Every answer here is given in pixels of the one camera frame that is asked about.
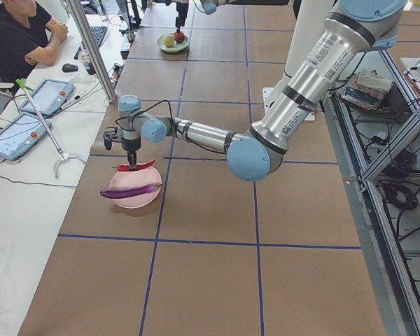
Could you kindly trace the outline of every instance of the person's hand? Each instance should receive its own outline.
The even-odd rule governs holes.
[[[36,65],[39,63],[35,59],[29,58],[28,56],[25,56],[25,62],[29,65]]]
[[[69,28],[64,23],[56,23],[53,25],[51,29],[51,34],[56,36],[60,43],[67,40],[67,33],[69,32]]]

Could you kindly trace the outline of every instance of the blue tablet device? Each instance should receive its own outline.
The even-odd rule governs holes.
[[[74,84],[62,80],[44,79],[31,93],[31,98],[36,103],[42,116],[52,116],[73,92]],[[19,108],[22,112],[36,114],[31,103],[26,99]]]
[[[37,115],[22,113],[0,131],[0,157],[21,158],[47,132]]]

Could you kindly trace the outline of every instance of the plate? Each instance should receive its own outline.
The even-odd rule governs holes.
[[[161,183],[162,177],[159,171],[154,167],[148,167],[137,171],[117,171],[109,188],[129,188],[144,186],[149,183]],[[151,203],[159,194],[161,188],[148,194],[133,196],[128,198],[112,199],[120,207],[127,209],[136,209]]]
[[[179,51],[185,50],[188,47],[189,40],[188,40],[188,36],[186,35],[185,35],[185,40],[182,43],[174,42],[174,45],[172,47],[167,47],[165,43],[163,43],[163,36],[168,35],[168,34],[174,35],[174,33],[167,33],[167,34],[161,35],[161,37],[157,39],[157,45],[159,46],[161,50],[165,51],[166,53],[178,53]]]

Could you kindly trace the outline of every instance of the green plate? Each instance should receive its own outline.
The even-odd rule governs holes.
[[[163,36],[165,35],[161,35],[161,37],[157,39],[157,45],[161,50],[165,51],[166,53],[178,53],[179,51],[185,50],[188,47],[188,36],[185,36],[185,40],[182,43],[174,42],[174,45],[172,47],[167,47],[165,43],[163,43]]]

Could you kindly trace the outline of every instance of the computer mouse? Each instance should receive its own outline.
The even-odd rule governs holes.
[[[72,63],[66,63],[62,66],[63,72],[74,72],[78,70],[78,66]]]

